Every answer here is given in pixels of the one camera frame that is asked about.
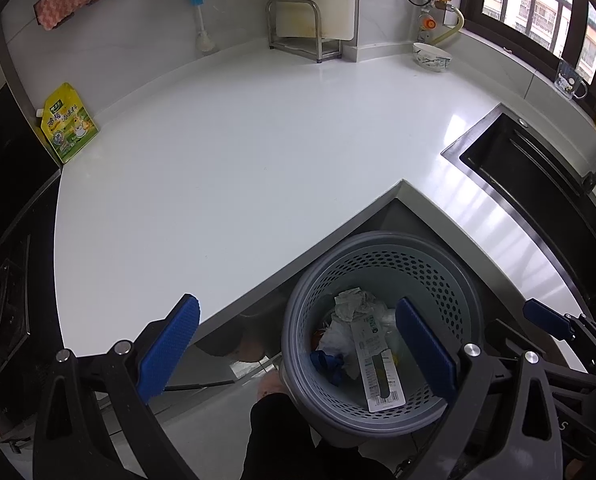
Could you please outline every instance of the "blue gripper pad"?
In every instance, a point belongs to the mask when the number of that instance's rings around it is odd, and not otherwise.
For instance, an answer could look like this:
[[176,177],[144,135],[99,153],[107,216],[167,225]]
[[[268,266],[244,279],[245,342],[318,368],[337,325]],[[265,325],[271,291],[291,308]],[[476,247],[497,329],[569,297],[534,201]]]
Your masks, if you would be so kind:
[[396,327],[431,391],[451,402],[458,391],[456,364],[407,298],[396,304]]
[[558,312],[554,312],[538,300],[531,299],[525,301],[523,315],[538,328],[541,328],[547,334],[554,336],[560,341],[568,341],[574,335],[574,329],[571,327],[569,319],[558,314]]
[[165,389],[200,323],[198,300],[186,294],[180,302],[180,309],[176,315],[140,361],[136,390],[145,404]]

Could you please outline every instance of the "metal rack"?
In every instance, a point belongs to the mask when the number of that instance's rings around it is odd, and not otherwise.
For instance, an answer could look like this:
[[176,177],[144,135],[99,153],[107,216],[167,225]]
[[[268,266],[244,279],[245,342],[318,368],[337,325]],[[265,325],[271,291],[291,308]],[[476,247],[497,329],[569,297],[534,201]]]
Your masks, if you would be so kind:
[[[276,17],[272,16],[271,12],[274,4],[278,2],[309,5],[313,9],[316,37],[279,38],[276,33]],[[269,0],[265,12],[267,13],[269,48],[313,59],[316,63],[342,57],[342,40],[324,41],[322,39],[322,14],[320,7],[313,0]]]

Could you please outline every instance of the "silver bolt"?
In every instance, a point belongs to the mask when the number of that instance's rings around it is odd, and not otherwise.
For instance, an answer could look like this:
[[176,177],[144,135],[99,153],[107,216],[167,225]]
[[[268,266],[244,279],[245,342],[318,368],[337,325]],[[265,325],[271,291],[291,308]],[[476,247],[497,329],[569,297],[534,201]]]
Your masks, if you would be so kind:
[[536,352],[526,352],[524,358],[527,359],[531,364],[535,365],[538,362],[538,354]]
[[474,343],[467,343],[464,346],[464,352],[471,357],[478,357],[480,355],[480,348]]
[[114,352],[118,355],[125,355],[129,354],[129,351],[132,349],[132,344],[129,341],[118,341],[114,345]]
[[62,350],[56,352],[56,361],[58,361],[59,363],[63,363],[67,359],[69,359],[69,350],[67,350],[66,348],[63,348]]

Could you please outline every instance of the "sink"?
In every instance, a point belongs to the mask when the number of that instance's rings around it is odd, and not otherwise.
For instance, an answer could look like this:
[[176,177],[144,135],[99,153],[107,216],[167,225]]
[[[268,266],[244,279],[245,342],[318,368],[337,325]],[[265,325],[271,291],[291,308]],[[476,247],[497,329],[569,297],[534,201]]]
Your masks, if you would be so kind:
[[513,216],[596,320],[596,199],[577,172],[503,105],[443,156]]

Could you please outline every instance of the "trash can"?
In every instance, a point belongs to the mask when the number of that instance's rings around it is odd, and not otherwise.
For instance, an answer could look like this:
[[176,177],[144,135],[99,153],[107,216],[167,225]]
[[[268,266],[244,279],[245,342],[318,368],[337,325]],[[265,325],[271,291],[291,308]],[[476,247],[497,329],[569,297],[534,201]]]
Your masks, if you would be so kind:
[[367,232],[350,237],[317,260],[289,299],[283,325],[281,375],[299,411],[334,446],[411,433],[437,420],[446,402],[434,396],[402,343],[396,367],[406,404],[369,412],[360,378],[334,386],[310,360],[313,332],[334,308],[334,297],[360,287],[387,307],[408,297],[462,344],[482,343],[482,313],[461,264],[438,245],[413,235]]

